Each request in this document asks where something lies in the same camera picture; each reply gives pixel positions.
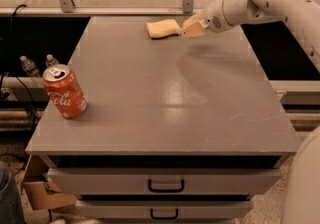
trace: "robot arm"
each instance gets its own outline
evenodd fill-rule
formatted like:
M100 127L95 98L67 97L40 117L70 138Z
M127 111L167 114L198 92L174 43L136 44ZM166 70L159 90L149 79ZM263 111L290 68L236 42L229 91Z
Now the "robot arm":
M223 32L240 24L276 20L287 26L320 72L320 6L312 0L215 0L186 20L181 34L193 37L203 34L204 28ZM319 151L320 127L303 141L294 159L282 224L319 223Z
M192 26L199 21L216 33L241 24L282 21L320 72L320 6L312 0L214 0L185 21L182 35L193 37Z

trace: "gray drawer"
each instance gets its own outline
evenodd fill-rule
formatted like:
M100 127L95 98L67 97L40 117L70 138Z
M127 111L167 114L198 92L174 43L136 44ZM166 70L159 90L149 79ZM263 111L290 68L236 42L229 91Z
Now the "gray drawer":
M85 201L76 206L84 216L110 221L193 221L244 217L251 209L250 201Z
M75 195L265 193L280 177L278 169L50 169L64 193Z
M174 224L174 223L183 223L183 224L235 224L234 219L210 219L207 221L195 221L195 220L183 220L181 221L148 221L148 220L130 220L127 222L122 222L121 220L108 220L108 219L95 219L92 224L123 224L123 223L130 223L130 224L143 224L143 223L165 223L165 224Z

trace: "cable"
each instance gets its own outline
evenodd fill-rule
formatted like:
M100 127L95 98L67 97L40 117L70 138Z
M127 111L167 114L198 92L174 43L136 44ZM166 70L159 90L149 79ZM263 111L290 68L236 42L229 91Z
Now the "cable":
M49 212L49 221L52 222L52 212L50 209L48 209L48 212Z
M5 154L1 154L0 157L2 156L11 156L11 157L15 157L17 158L20 162L24 162L26 159L22 156L18 156L18 155L15 155L15 154L10 154L10 153L5 153Z
M20 4L20 5L18 5L18 6L15 8L14 12L12 13L12 15L11 15L11 18L10 18L10 27L9 27L9 53L12 52L13 19L14 19L14 17L16 16L18 10L21 9L21 8L25 8L25 7L27 7L27 5L25 5L25 4ZM29 88L19 79L19 77L16 76L15 78L23 85L23 87L27 90L27 92L28 92L28 94L29 94L29 96L30 96L30 99L32 100L33 103L35 103L35 100L34 100L32 94L31 94ZM29 111L29 112L32 114L31 129L32 129L32 131L34 131L34 130L35 130L35 122L36 122L36 118L37 118L37 111L36 111L36 109L32 109L32 108L29 108L29 109L26 108L26 111L27 111L27 113L28 113L28 111Z
M16 175L17 175L18 173L20 173L21 171L24 171L24 170L26 169L26 167L27 167L27 162L28 162L29 157L24 158L24 157L22 157L22 156L18 156L18 155L15 155L15 154L10 154L10 153L0 154L0 157L2 157L2 156L15 157L15 158L17 158L20 162L23 162L22 167L21 167L18 171L16 171L16 172L13 174L13 176L16 176Z
M2 88L4 74L5 74L4 71L3 71L3 73L0 74L0 76L1 76L1 78L0 78L0 99L3 98L1 88Z

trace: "red soda can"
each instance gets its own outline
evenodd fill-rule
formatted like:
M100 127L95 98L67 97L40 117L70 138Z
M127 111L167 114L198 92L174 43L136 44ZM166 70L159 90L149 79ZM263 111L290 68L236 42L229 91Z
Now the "red soda can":
M47 94L65 118L80 115L87 107L74 72L66 65L50 66L43 73Z

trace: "water bottle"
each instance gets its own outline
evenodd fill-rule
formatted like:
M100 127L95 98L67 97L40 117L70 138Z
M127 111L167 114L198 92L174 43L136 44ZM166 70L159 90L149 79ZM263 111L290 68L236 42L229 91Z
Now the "water bottle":
M52 54L48 54L47 58L46 58L46 66L47 66L47 68L52 66L52 65L56 65L56 64L59 64L59 61L56 58L54 58L52 56Z
M50 222L51 224L67 224L65 219L57 219L53 222Z
M33 60L28 59L26 56L21 56L20 60L22 69L31 78L35 86L39 88L43 87L42 75L36 63L34 63Z

